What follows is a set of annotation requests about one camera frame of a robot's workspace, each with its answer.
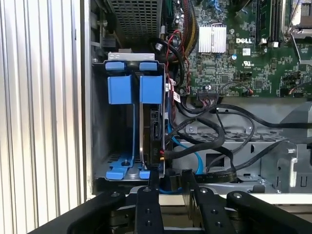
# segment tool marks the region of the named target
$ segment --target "ventilation grille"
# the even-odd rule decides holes
[[[108,0],[128,39],[158,37],[162,0]]]

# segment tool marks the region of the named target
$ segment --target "metal sheet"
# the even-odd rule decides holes
[[[0,0],[0,233],[84,200],[79,5]]]

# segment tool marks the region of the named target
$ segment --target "dell logo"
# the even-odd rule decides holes
[[[236,38],[237,44],[252,44],[251,38]]]

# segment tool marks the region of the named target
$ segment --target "chip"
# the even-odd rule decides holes
[[[195,9],[195,17],[199,17],[200,10]]]
[[[221,76],[221,83],[229,82],[229,76]]]
[[[229,55],[234,55],[236,54],[236,50],[235,49],[229,49]]]
[[[254,83],[254,86],[256,89],[261,89],[262,88],[262,81],[256,80]]]

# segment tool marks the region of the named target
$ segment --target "heatsink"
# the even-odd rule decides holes
[[[226,25],[199,27],[198,52],[225,53],[226,33]]]

